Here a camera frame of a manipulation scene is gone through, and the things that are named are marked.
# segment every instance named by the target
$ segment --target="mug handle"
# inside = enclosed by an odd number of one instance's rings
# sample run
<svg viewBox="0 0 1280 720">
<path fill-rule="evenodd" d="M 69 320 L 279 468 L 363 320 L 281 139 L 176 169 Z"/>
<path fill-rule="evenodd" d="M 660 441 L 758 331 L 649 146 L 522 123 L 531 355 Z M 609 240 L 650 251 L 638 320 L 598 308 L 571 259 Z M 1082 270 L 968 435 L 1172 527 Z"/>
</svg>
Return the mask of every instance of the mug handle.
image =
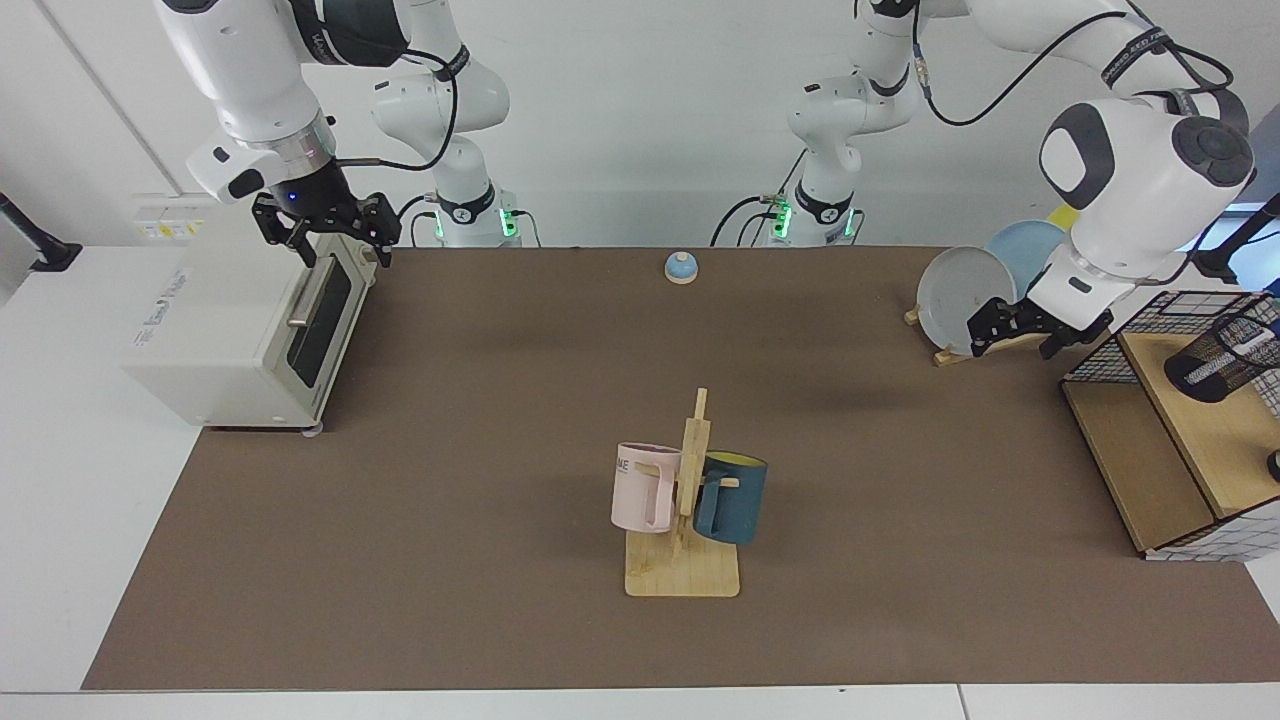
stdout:
<svg viewBox="0 0 1280 720">
<path fill-rule="evenodd" d="M 653 462 L 641 462 L 639 460 L 636 461 L 636 471 L 640 473 L 641 475 L 658 479 L 658 482 L 646 483 L 649 487 L 648 491 L 645 492 L 645 498 L 644 498 L 644 510 L 645 510 L 644 524 L 650 530 L 653 530 L 660 527 L 658 524 L 658 505 L 659 501 L 662 500 L 660 489 L 666 471 L 663 471 L 660 465 L 654 465 Z"/>
<path fill-rule="evenodd" d="M 645 521 L 650 530 L 669 528 L 672 520 L 672 495 L 676 489 L 676 471 L 663 465 L 658 469 L 658 482 L 649 486 L 648 516 Z"/>
<path fill-rule="evenodd" d="M 703 484 L 703 501 L 698 505 L 698 516 L 694 518 L 694 529 L 698 534 L 710 537 L 716 534 L 716 507 L 719 505 L 721 480 L 728 477 L 724 470 L 710 470 L 705 475 Z"/>
</svg>

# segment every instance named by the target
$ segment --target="dark blue mug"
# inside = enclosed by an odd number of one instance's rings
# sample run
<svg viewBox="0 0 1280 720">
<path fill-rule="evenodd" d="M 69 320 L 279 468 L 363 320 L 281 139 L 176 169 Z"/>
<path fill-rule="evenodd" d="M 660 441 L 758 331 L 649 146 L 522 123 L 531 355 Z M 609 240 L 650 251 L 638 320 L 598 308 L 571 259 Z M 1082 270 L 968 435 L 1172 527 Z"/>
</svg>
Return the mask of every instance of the dark blue mug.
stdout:
<svg viewBox="0 0 1280 720">
<path fill-rule="evenodd" d="M 713 450 L 703 465 L 705 482 L 694 512 L 698 534 L 730 544 L 755 538 L 764 501 L 764 474 L 769 465 L 759 457 Z"/>
</svg>

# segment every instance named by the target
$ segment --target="pink mug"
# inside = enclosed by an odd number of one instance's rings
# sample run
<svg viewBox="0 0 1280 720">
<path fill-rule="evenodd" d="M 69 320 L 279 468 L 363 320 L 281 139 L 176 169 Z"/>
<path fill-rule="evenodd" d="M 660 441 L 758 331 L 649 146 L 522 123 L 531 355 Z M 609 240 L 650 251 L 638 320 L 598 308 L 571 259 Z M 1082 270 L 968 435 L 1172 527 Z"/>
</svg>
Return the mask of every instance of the pink mug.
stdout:
<svg viewBox="0 0 1280 720">
<path fill-rule="evenodd" d="M 666 533 L 676 514 L 680 451 L 623 442 L 613 471 L 613 524 L 634 533 Z"/>
</svg>

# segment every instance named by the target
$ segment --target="label on toaster oven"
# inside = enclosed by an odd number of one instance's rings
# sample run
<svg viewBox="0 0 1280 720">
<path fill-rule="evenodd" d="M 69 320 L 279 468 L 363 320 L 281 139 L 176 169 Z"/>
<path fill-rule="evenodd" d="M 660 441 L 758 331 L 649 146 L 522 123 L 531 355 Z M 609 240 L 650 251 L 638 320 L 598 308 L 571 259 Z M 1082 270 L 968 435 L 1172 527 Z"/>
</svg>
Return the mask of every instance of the label on toaster oven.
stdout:
<svg viewBox="0 0 1280 720">
<path fill-rule="evenodd" d="M 164 319 L 169 316 L 169 309 L 173 307 L 173 301 L 182 295 L 183 288 L 191 282 L 191 268 L 179 268 L 178 272 L 169 278 L 165 283 L 160 296 L 156 297 L 154 305 L 151 305 L 151 314 L 147 315 L 146 320 L 142 320 L 142 327 L 138 328 L 138 333 L 133 336 L 133 347 L 146 347 L 156 336 L 156 331 L 164 324 Z"/>
</svg>

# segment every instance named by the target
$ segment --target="oven door handle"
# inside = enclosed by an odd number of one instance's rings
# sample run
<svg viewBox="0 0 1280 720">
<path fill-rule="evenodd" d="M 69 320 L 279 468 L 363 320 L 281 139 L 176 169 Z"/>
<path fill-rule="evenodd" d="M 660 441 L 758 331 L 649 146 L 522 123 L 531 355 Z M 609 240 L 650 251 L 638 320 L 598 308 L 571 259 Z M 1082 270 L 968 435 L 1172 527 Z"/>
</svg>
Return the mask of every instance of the oven door handle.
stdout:
<svg viewBox="0 0 1280 720">
<path fill-rule="evenodd" d="M 302 286 L 298 301 L 293 305 L 293 311 L 289 313 L 291 328 L 311 327 L 311 323 L 316 319 L 316 313 L 320 310 L 324 291 L 329 287 L 329 278 L 333 277 L 333 270 L 337 266 L 338 259 L 330 255 L 317 261 L 315 268 L 311 268 L 307 274 L 307 283 Z"/>
</svg>

